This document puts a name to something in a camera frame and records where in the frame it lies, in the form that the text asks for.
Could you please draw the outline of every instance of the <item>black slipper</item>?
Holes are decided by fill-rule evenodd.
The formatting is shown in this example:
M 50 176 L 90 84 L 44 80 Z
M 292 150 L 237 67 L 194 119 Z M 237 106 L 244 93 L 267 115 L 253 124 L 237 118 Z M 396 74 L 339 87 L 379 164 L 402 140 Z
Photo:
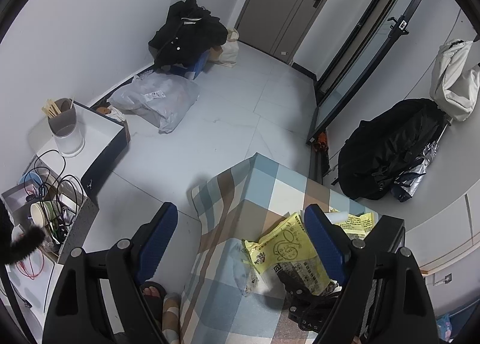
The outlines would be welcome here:
M 152 296 L 152 295 L 145 295 L 143 293 L 145 288 L 148 287 L 154 287 L 158 290 L 160 293 L 160 297 L 157 296 Z M 150 312 L 152 313 L 153 317 L 157 320 L 157 322 L 160 324 L 160 330 L 162 326 L 162 314 L 163 314 L 163 299 L 165 298 L 165 295 L 167 295 L 165 289 L 158 283 L 155 282 L 144 282 L 140 288 L 142 289 L 142 294 L 143 297 L 145 298 L 145 302 L 148 305 L 148 308 L 150 309 Z

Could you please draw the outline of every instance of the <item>blue box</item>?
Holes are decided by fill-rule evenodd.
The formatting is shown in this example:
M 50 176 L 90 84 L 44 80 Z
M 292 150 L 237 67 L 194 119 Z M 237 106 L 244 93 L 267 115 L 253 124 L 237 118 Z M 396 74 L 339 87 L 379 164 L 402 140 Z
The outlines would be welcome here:
M 182 76 L 188 79 L 195 79 L 205 67 L 209 53 L 210 50 L 207 50 L 202 55 L 200 55 L 200 58 L 198 58 L 198 61 L 195 63 L 195 65 L 191 65 L 188 67 L 184 67 L 183 65 L 172 65 L 170 66 L 170 72 L 176 74 L 177 76 Z

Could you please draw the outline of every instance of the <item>black backpack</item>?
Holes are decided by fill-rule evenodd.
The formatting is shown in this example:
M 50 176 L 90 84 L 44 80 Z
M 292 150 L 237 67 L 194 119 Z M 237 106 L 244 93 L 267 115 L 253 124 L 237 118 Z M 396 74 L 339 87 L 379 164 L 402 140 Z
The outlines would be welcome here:
M 351 199 L 382 198 L 446 123 L 445 112 L 430 99 L 403 100 L 369 122 L 362 120 L 338 155 L 342 192 Z

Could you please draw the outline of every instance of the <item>blue gripper pad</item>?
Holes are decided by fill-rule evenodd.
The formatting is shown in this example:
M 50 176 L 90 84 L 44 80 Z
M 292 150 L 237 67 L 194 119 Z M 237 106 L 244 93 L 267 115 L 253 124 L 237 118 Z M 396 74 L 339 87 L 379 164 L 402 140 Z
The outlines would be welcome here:
M 344 286 L 349 278 L 345 264 L 350 260 L 350 239 L 340 226 L 332 225 L 318 205 L 305 209 L 303 221 L 328 276 Z
M 138 254 L 138 270 L 136 279 L 139 284 L 147 281 L 155 274 L 158 264 L 177 227 L 178 211 L 172 203 L 164 203 L 152 221 L 138 229 L 146 239 L 142 242 Z

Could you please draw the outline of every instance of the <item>metal screw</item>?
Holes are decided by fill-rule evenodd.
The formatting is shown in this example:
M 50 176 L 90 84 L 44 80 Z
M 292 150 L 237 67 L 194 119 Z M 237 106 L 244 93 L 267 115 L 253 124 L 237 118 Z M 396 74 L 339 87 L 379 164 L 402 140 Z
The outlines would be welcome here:
M 357 249 L 363 249 L 365 247 L 365 242 L 359 238 L 356 238 L 352 241 L 352 245 Z
M 130 241 L 129 241 L 129 240 L 126 240 L 126 239 L 120 240 L 120 241 L 117 242 L 117 247 L 118 247 L 119 249 L 128 248 L 129 245 L 130 245 Z
M 72 257 L 78 257 L 81 254 L 82 254 L 82 248 L 74 248 L 70 252 L 70 256 Z
M 404 255 L 405 257 L 410 257 L 412 255 L 412 251 L 406 247 L 400 248 L 400 253 L 402 253 L 402 255 Z

